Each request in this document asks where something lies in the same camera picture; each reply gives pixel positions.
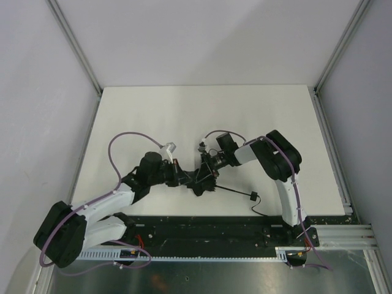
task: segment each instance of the gray wall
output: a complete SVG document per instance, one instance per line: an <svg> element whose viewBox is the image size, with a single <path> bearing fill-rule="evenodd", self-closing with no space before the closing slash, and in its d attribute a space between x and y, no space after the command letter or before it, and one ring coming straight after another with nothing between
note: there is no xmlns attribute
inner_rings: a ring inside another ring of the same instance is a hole
<svg viewBox="0 0 392 294"><path fill-rule="evenodd" d="M392 274L392 1L374 1L322 91L344 170Z"/></svg>
<svg viewBox="0 0 392 294"><path fill-rule="evenodd" d="M102 86L312 86L358 2L59 0Z"/></svg>
<svg viewBox="0 0 392 294"><path fill-rule="evenodd" d="M24 293L32 239L66 199L96 98L44 0L0 4L0 293Z"/></svg>

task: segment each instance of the metal plate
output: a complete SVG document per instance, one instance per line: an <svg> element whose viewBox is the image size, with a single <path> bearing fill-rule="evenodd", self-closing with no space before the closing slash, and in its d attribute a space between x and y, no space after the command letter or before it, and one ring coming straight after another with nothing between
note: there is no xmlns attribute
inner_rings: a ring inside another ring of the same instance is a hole
<svg viewBox="0 0 392 294"><path fill-rule="evenodd" d="M54 272L49 293L375 293L363 251L322 252L334 271L293 269L283 263L153 262L136 270L114 266L78 277ZM309 254L308 263L317 259ZM75 262L67 272L86 270L99 262Z"/></svg>

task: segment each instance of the purple cable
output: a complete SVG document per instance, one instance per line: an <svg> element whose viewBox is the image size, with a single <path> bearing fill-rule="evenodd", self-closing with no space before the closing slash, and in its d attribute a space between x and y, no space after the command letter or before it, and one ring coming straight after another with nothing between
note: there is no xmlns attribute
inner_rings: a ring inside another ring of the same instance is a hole
<svg viewBox="0 0 392 294"><path fill-rule="evenodd" d="M147 135L145 135L145 134L143 134L143 133L139 133L139 132L123 132L123 133L120 133L120 134L118 134L118 135L115 135L115 136L110 140L109 145L108 145L108 157L109 157L110 164L111 164L111 166L113 167L113 169L115 170L116 175L117 175L117 177L118 177L118 183L117 183L116 187L115 187L112 191L110 191L110 192L108 192L108 193L106 193L106 194L103 194L102 196L100 196L100 197L98 197L98 198L95 198L95 199L93 199L93 200L90 200L90 201L87 202L85 205L82 205L81 207L76 208L76 209L73 210L71 213L69 213L65 218L63 218L63 219L61 220L61 222L60 222L60 223L55 227L55 229L50 233L48 239L46 240L45 244L43 245L43 248L42 248L42 250L41 250L41 254L39 255L39 264L40 264L43 268L46 268L46 267L51 266L51 265L54 264L53 262L45 263L44 260L45 260L45 253L46 253L46 251L47 251L47 249L48 249L48 246L49 246L50 242L52 241L52 239L55 237L55 234L59 231L59 229L60 229L60 228L61 228L61 227L62 227L62 226L63 226L63 225L64 225L64 224L74 215L74 214L76 214L76 213L78 213L79 211L81 211L86 205L87 205L87 206L92 205L92 204L94 204L95 202L101 201L102 199L104 199L104 198L106 198L106 197L108 197L108 196L110 196L110 195L113 195L113 192L114 192L115 190L117 190L117 189L120 187L120 185L121 185L121 175L120 175L120 172L118 171L117 166L116 166L115 163L113 162L113 158L111 157L111 146L112 146L113 142L114 142L118 137L121 137L121 136L123 136L123 135L139 135L139 136L142 136L142 137L145 137L145 138L151 140L153 143L155 143L156 145L158 145L159 148L163 147L162 144L158 143L157 141L155 141L155 140L154 140L153 138L151 138L150 136L147 136Z"/></svg>
<svg viewBox="0 0 392 294"><path fill-rule="evenodd" d="M239 136L239 138L243 139L243 140L244 140L244 144L245 144L245 142L246 142L246 139L245 139L244 136L240 135L239 133L232 132L232 131L230 131L230 130L212 130L211 132L209 132L209 133L204 137L204 139L207 139L207 138L208 138L210 135L212 135L213 133L229 133L229 134L233 134L233 135Z"/></svg>
<svg viewBox="0 0 392 294"><path fill-rule="evenodd" d="M298 217L300 219L300 224L302 227L302 230L304 231L305 237L306 239L309 241L309 244L311 245L311 248L314 251L314 254L317 256L317 258L321 261L322 264L324 265L305 265L305 267L321 267L321 268L326 268L330 271L332 271L332 267L329 266L329 264L327 264L326 261L324 261L324 259L321 257L320 253L316 250L316 248L314 247L309 235L307 234L307 231L305 229L304 223L302 221L302 215L301 215L301 200L300 200L300 192L298 191L298 186L296 185L295 182L295 171L294 171L294 166L291 163L290 159L288 159L288 157L286 156L286 154L284 154L283 150L281 150L277 144L275 144L275 142L273 142L271 139L267 138L266 136L260 136L258 137L258 139L264 139L266 140L268 143L270 143L272 146L275 147L275 149L282 155L282 157L287 161L288 165L290 166L290 169L292 171L292 184L294 187L294 192L295 192L295 198L296 198L296 205L297 205L297 210L298 210Z"/></svg>
<svg viewBox="0 0 392 294"><path fill-rule="evenodd" d="M67 276L67 277L77 277L77 276L81 276L82 274L89 273L90 271L93 271L93 270L95 270L96 268L100 268L101 266L107 266L107 265L117 265L117 266L119 266L120 268L128 268L128 269L144 268L145 266L148 266L148 265L151 263L151 261L153 260L151 254L148 253L146 250L140 248L140 247L136 247L136 246L127 244L127 243L122 242L122 241L117 241L117 240L113 240L113 241L110 241L110 242L117 243L117 244L120 244L120 245L124 245L124 246L130 247L130 248L133 248L133 249L135 249L135 250L141 251L141 252L143 252L145 255L147 255L148 261L145 262L145 263L142 264L142 265L137 265L137 266L122 265L122 264L117 263L117 262L103 262L103 263L100 263L100 264L98 264L98 265L96 265L96 266L93 266L92 268L86 269L85 271L80 271L79 273L74 273L74 274L65 273L65 272L63 272L63 271L62 271L61 269L59 269L59 268L58 268L58 271L59 271L63 276Z"/></svg>

